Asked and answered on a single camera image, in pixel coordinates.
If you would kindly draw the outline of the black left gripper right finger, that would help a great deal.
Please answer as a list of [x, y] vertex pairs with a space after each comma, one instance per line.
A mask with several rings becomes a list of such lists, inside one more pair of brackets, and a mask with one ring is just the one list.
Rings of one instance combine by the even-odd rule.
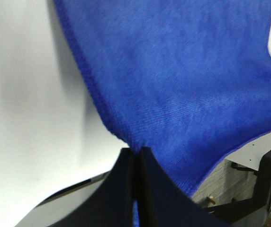
[[135, 156], [135, 198], [141, 227], [224, 227], [186, 196], [163, 171], [152, 151]]

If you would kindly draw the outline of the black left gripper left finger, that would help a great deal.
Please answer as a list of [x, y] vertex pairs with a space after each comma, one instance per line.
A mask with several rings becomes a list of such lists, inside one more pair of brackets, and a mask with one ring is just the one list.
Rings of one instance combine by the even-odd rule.
[[123, 148], [104, 182], [82, 205], [79, 226], [132, 226], [133, 171], [134, 154]]

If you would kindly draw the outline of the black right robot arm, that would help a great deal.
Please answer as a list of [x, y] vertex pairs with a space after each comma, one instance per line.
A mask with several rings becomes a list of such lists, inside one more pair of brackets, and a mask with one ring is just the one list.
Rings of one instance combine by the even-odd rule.
[[271, 150], [263, 155], [255, 173], [252, 198], [205, 210], [233, 227], [262, 227], [271, 212]]

